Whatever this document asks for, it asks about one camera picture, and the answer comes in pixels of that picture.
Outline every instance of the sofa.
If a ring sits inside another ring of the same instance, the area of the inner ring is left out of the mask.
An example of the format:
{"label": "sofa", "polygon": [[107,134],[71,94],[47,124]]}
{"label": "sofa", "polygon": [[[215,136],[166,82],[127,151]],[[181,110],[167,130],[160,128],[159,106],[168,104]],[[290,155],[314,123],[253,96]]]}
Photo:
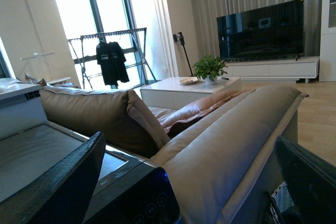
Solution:
{"label": "sofa", "polygon": [[[230,92],[178,111],[147,107],[133,90],[44,86],[40,94],[48,120],[86,136],[102,131],[108,144],[163,167],[182,223],[262,223],[265,191],[283,181],[276,138],[297,142],[297,109],[307,95],[281,85]],[[180,129],[173,135],[172,125]]]}

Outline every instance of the black t-shirt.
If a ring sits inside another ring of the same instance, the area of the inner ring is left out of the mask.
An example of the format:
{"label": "black t-shirt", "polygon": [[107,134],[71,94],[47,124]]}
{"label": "black t-shirt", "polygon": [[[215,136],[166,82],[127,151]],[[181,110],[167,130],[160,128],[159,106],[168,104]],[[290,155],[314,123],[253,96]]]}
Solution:
{"label": "black t-shirt", "polygon": [[96,53],[105,85],[118,85],[118,80],[130,81],[124,64],[126,58],[117,42],[101,41],[96,47]]}

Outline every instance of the tv stand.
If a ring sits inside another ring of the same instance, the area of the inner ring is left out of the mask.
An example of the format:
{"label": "tv stand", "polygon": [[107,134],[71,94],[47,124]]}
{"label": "tv stand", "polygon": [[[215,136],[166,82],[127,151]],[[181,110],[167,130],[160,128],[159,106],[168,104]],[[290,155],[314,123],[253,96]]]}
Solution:
{"label": "tv stand", "polygon": [[243,82],[289,82],[315,79],[319,74],[319,56],[296,59],[229,62],[228,76],[241,77]]}

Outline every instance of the white flower pot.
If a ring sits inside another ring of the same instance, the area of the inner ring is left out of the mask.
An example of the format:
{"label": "white flower pot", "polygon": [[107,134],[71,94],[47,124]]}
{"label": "white flower pot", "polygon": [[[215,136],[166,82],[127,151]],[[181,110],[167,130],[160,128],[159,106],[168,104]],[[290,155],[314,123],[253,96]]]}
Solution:
{"label": "white flower pot", "polygon": [[209,79],[209,76],[205,78],[205,85],[215,85],[217,83],[217,76],[215,77],[214,81]]}

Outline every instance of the white coffee table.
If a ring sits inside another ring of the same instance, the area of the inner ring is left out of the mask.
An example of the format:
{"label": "white coffee table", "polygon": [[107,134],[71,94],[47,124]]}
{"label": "white coffee table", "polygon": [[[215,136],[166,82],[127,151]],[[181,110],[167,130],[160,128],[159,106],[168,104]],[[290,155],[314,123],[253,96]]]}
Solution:
{"label": "white coffee table", "polygon": [[197,99],[222,90],[241,90],[240,77],[229,80],[218,79],[215,85],[205,85],[205,81],[183,85],[180,80],[187,77],[170,77],[140,89],[141,97],[148,106],[180,109]]}

